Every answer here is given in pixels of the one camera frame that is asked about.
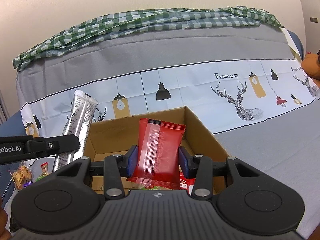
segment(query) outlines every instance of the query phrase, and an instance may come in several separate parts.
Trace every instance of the red packet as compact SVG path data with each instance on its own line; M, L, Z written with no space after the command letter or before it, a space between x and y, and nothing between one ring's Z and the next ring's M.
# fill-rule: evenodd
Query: red packet
M196 179L186 179L183 176L183 173L180 173L180 189L185 189L188 194L191 196L193 185L195 184Z
M141 118L138 163L128 181L146 186L180 188L178 147L185 125Z

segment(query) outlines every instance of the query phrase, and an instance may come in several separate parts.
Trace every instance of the silver wrapper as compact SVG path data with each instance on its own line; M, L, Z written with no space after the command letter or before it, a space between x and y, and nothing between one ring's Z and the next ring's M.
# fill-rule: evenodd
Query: silver wrapper
M75 91L70 118L63 129L62 135L75 134L79 138L80 147L77 151L57 155L52 171L60 169L83 155L90 124L97 104L98 102L95 99L81 90Z

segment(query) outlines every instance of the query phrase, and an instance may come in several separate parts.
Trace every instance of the deer head illustration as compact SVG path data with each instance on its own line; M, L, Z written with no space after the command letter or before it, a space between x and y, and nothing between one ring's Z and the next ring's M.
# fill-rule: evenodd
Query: deer head illustration
M300 81L302 85L305 85L308 90L309 90L309 93L313 96L313 97L316 97L317 96L317 89L315 87L311 87L311 85L309 84L310 80L308 79L309 76L308 75L304 75L305 76L305 81L302 81L300 78L298 78L296 76L296 74L294 73L294 75L292 75L296 80Z
M103 121L104 117L106 116L107 108L104 109L104 114L102 115L102 112L97 108L99 112L98 120L93 116L93 122L101 122Z
M237 99L233 99L230 95L227 94L226 89L224 89L224 92L222 92L219 89L219 85L220 82L217 85L217 90L214 90L213 87L211 87L211 89L219 96L219 97L223 97L223 98L227 98L228 102L231 104L234 104L236 107L236 111L238 116L242 119L242 120L255 120L255 119L259 119L263 116L263 111L259 108L254 108L254 109L244 109L241 105L241 102L243 100L242 95L247 91L247 82L245 83L245 86L239 81L237 80L240 84L241 84L241 89L237 86L239 92L237 94Z

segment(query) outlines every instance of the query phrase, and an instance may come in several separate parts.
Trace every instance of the beige wall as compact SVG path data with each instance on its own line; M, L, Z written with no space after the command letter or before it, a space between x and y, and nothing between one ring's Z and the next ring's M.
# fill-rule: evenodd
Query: beige wall
M304 25L306 28L307 51L320 50L320 0L301 0ZM310 17L318 18L319 23L310 22Z
M0 0L0 89L8 111L14 114L19 109L12 59L65 28L127 10L234 5L273 13L305 45L300 0Z

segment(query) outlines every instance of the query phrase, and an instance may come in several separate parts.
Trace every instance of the red and white package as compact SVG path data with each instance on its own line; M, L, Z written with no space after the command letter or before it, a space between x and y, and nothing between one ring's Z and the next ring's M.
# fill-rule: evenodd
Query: red and white package
M185 189L191 196L193 185L195 184L196 179L186 179L183 176L183 173L180 173L180 189Z
M179 189L178 147L185 125L141 118L138 163L128 181Z

